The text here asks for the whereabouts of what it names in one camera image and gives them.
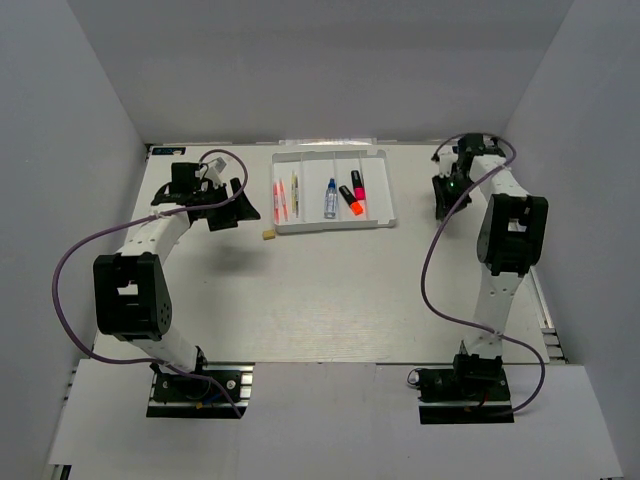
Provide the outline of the pink pen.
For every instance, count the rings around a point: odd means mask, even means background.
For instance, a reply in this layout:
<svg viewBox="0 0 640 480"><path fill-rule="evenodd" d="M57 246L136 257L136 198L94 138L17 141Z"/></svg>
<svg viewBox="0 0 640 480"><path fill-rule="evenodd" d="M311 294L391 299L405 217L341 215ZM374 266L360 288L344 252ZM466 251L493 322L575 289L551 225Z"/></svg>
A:
<svg viewBox="0 0 640 480"><path fill-rule="evenodd" d="M279 185L278 182L273 183L273 218L274 224L278 224L280 221L280 200L279 200Z"/></svg>

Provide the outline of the orange pen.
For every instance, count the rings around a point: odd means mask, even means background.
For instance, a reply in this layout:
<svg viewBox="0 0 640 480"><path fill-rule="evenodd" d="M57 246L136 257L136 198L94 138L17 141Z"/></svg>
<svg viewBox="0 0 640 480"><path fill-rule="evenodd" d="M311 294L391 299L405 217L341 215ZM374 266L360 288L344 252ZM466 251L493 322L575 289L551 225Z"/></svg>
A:
<svg viewBox="0 0 640 480"><path fill-rule="evenodd" d="M279 194L280 194L280 203L283 212L283 218L285 222L289 221L289 209L286 200L286 189L284 187L284 182L282 179L279 180Z"/></svg>

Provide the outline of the yellow pen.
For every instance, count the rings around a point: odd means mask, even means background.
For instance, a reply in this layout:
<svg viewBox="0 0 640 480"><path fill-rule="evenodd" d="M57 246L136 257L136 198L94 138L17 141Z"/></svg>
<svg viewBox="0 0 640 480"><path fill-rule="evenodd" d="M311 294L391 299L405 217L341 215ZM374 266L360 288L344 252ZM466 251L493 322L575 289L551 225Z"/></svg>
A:
<svg viewBox="0 0 640 480"><path fill-rule="evenodd" d="M299 216L299 187L298 176L295 171L292 171L291 175L291 202L293 211L296 217Z"/></svg>

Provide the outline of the pink highlighter black cap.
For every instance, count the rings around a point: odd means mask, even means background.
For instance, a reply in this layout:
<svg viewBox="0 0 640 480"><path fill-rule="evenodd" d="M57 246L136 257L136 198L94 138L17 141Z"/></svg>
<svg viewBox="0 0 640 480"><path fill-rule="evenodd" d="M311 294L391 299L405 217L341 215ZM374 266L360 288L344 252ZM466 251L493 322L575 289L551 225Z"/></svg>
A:
<svg viewBox="0 0 640 480"><path fill-rule="evenodd" d="M358 201L364 201L366 199L366 192L360 171L352 170L350 174L355 198Z"/></svg>

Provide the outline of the small blue-capped bottle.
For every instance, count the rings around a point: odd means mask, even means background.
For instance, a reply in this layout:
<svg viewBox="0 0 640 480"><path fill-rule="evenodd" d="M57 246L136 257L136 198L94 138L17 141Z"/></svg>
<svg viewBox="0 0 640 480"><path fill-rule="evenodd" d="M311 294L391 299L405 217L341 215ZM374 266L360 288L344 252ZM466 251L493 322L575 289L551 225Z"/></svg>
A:
<svg viewBox="0 0 640 480"><path fill-rule="evenodd" d="M330 178L324 196L324 218L336 218L337 189L334 178Z"/></svg>

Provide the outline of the orange highlighter black cap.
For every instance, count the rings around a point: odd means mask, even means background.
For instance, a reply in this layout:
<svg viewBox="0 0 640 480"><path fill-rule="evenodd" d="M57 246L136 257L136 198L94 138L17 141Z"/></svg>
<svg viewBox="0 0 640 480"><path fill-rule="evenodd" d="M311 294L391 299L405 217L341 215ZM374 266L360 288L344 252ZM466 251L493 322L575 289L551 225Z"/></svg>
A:
<svg viewBox="0 0 640 480"><path fill-rule="evenodd" d="M364 213L362 205L346 185L341 185L339 187L339 192L342 198L347 203L347 206L355 216L359 216Z"/></svg>

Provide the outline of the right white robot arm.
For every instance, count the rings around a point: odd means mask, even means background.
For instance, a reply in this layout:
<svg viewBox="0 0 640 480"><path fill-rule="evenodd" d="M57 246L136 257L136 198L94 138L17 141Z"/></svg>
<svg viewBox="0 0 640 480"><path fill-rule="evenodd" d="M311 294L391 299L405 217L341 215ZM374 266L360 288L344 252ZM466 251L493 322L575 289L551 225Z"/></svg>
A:
<svg viewBox="0 0 640 480"><path fill-rule="evenodd" d="M474 330L460 346L459 361L468 364L451 374L453 390L466 399L486 389L483 368L499 367L513 297L542 253L549 204L518 183L510 170L514 159L515 149L506 141L478 132L453 136L432 156L438 165L432 178L438 234L471 203L473 191L486 200L476 243L480 292L473 319L462 323Z"/></svg>

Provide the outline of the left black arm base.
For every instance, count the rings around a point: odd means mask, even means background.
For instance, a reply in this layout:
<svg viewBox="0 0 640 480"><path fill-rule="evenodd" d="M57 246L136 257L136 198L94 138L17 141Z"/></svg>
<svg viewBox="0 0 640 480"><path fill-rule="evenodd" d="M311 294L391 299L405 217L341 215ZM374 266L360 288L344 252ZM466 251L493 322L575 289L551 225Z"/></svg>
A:
<svg viewBox="0 0 640 480"><path fill-rule="evenodd" d="M233 400L242 417L249 405L253 365L203 367L201 375L214 378ZM210 382L174 373L155 373L146 409L147 418L238 419L222 390Z"/></svg>

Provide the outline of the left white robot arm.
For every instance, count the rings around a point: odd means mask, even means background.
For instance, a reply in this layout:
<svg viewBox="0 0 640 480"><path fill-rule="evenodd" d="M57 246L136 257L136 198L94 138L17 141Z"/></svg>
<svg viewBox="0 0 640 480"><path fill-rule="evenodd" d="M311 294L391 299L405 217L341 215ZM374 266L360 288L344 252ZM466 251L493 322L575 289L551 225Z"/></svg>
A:
<svg viewBox="0 0 640 480"><path fill-rule="evenodd" d="M211 387L211 374L199 364L201 350L172 325L173 305L163 265L180 238L198 221L211 232L236 228L261 218L244 193L246 181L224 182L208 166L171 165L171 180L154 194L150 218L116 253L93 264L99 331L127 342L168 372L180 370L177 387L199 399Z"/></svg>

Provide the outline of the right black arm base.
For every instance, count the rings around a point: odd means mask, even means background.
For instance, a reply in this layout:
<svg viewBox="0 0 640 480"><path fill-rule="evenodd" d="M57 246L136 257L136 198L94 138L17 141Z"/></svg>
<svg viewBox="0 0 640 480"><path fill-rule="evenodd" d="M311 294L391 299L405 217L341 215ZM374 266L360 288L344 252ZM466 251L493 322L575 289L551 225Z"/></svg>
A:
<svg viewBox="0 0 640 480"><path fill-rule="evenodd" d="M511 424L511 393L504 371L495 381L461 380L452 368L417 368L407 377L419 391L421 425Z"/></svg>

